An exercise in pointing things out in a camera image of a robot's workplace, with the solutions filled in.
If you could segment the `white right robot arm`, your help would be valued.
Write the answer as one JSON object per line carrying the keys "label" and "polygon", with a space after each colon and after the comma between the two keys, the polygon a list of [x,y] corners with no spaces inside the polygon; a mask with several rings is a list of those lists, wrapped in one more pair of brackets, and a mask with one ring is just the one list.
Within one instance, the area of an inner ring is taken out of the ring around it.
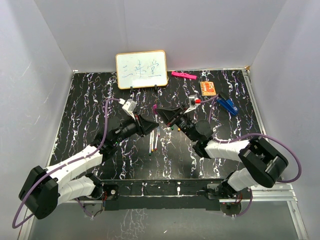
{"label": "white right robot arm", "polygon": [[233,199],[241,190],[255,185],[272,188],[287,168],[288,160],[262,136],[220,143],[214,140],[213,130],[207,120],[194,121],[186,111],[182,106],[156,109],[168,127],[177,125],[194,143],[192,148],[199,157],[233,160],[244,165],[243,169],[230,173],[217,187],[206,187],[208,193]]}

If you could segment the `purple pen cap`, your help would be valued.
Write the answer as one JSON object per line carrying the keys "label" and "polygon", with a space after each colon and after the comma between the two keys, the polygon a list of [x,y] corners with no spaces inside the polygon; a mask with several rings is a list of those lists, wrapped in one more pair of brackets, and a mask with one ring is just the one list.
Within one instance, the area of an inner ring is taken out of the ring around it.
{"label": "purple pen cap", "polygon": [[152,109],[153,109],[153,111],[156,113],[156,112],[157,112],[157,105],[156,105],[156,104],[153,105],[153,106],[152,106]]}

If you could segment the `purple whiteboard pen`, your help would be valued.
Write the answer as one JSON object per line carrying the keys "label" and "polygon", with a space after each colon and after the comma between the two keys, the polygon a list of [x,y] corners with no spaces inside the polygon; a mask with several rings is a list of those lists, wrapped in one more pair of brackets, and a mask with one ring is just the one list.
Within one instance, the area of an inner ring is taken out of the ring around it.
{"label": "purple whiteboard pen", "polygon": [[153,111],[153,114],[154,114],[154,117],[155,117],[155,122],[158,123],[158,113]]}

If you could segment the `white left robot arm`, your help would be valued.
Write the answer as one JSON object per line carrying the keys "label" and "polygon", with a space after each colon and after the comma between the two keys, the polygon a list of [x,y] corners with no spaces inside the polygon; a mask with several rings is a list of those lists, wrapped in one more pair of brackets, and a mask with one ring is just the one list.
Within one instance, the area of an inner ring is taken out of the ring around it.
{"label": "white left robot arm", "polygon": [[69,200],[89,196],[93,200],[103,195],[103,187],[96,177],[79,177],[87,170],[113,157],[120,142],[133,136],[144,137],[159,124],[141,115],[120,121],[111,118],[106,129],[93,142],[68,159],[47,168],[34,167],[28,174],[18,195],[39,220],[49,216],[55,208]]}

